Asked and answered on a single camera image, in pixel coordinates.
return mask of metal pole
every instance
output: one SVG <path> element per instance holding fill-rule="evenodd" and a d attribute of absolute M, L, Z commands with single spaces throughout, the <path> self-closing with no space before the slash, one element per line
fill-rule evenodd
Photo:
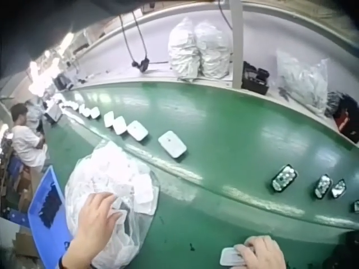
<path fill-rule="evenodd" d="M 232 88 L 242 87 L 243 72 L 243 4 L 240 0 L 225 0 L 229 2 L 233 27 L 233 82 Z"/>

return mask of finger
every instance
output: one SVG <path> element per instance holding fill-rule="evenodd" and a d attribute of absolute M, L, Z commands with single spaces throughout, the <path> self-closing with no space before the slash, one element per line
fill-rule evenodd
<path fill-rule="evenodd" d="M 114 194 L 111 194 L 110 196 L 107 196 L 105 199 L 102 200 L 101 205 L 99 206 L 99 213 L 102 216 L 107 217 L 108 212 L 111 209 L 111 205 L 113 202 L 117 199 L 117 197 Z"/>
<path fill-rule="evenodd" d="M 277 253 L 280 254 L 280 257 L 282 259 L 284 259 L 284 254 L 283 254 L 282 250 L 280 249 L 280 246 L 278 245 L 277 241 L 275 241 L 275 240 L 273 240 L 273 247 L 277 251 Z"/>
<path fill-rule="evenodd" d="M 267 247 L 261 236 L 251 236 L 245 241 L 245 246 L 253 247 L 256 256 L 264 255 L 267 252 Z"/>
<path fill-rule="evenodd" d="M 86 199 L 86 202 L 84 204 L 84 207 L 85 206 L 88 206 L 89 204 L 91 204 L 92 200 L 94 199 L 96 193 L 91 193 L 89 194 L 88 198 Z"/>
<path fill-rule="evenodd" d="M 122 216 L 121 212 L 115 212 L 110 217 L 108 217 L 107 225 L 108 228 L 111 230 L 111 232 L 113 231 L 116 222 L 121 216 Z"/>
<path fill-rule="evenodd" d="M 268 251 L 273 251 L 274 250 L 274 244 L 273 244 L 273 240 L 269 235 L 265 235 L 262 236 L 262 239 L 264 241 L 264 244 L 267 248 Z"/>
<path fill-rule="evenodd" d="M 273 240 L 273 247 L 274 247 L 276 250 L 282 252 L 282 250 L 280 250 L 280 247 L 279 247 L 277 241 L 275 241 L 275 240 Z"/>
<path fill-rule="evenodd" d="M 247 267 L 257 268 L 258 259 L 250 248 L 246 247 L 245 245 L 235 245 L 234 248 L 242 256 Z"/>
<path fill-rule="evenodd" d="M 109 197 L 110 195 L 112 195 L 112 193 L 110 192 L 100 192 L 100 193 L 96 193 L 95 197 L 92 199 L 90 206 L 97 209 L 99 208 L 101 202 L 103 199 L 106 199 L 107 197 Z"/>

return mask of clear plastic bag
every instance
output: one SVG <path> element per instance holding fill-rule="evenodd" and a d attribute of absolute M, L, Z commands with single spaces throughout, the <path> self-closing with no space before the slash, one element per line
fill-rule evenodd
<path fill-rule="evenodd" d="M 228 36 L 209 21 L 199 23 L 195 27 L 195 35 L 203 75 L 217 79 L 226 76 L 229 73 L 231 57 Z"/>
<path fill-rule="evenodd" d="M 110 214 L 122 213 L 110 241 L 93 259 L 94 267 L 119 269 L 138 254 L 157 207 L 158 190 L 158 181 L 150 168 L 113 142 L 102 141 L 91 155 L 77 162 L 65 187 L 70 233 L 76 234 L 79 212 L 91 193 L 116 194 Z"/>
<path fill-rule="evenodd" d="M 327 60 L 310 66 L 277 50 L 277 87 L 317 115 L 324 115 L 328 98 Z"/>
<path fill-rule="evenodd" d="M 192 21 L 184 18 L 172 29 L 168 40 L 169 62 L 174 74 L 186 81 L 197 78 L 200 66 Z"/>

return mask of hand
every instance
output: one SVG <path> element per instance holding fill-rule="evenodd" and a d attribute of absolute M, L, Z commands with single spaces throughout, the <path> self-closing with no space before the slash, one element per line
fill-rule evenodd
<path fill-rule="evenodd" d="M 77 234 L 62 259 L 65 268 L 88 268 L 105 248 L 121 216 L 119 212 L 108 216 L 115 200 L 115 195 L 107 192 L 88 196 L 79 213 Z"/>
<path fill-rule="evenodd" d="M 286 269 L 283 252 L 270 236 L 249 237 L 244 245 L 235 245 L 246 266 L 232 269 Z"/>

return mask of blue tray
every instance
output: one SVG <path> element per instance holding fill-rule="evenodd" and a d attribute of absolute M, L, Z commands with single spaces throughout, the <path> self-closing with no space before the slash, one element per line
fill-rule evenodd
<path fill-rule="evenodd" d="M 46 196 L 55 184 L 56 190 L 62 201 L 50 229 L 46 228 L 39 217 Z M 53 167 L 50 166 L 44 174 L 38 189 L 34 194 L 33 201 L 27 213 L 30 229 L 34 237 L 35 245 L 45 268 L 56 268 L 58 260 L 65 253 L 72 236 L 68 231 L 65 215 L 65 200 L 58 185 Z"/>

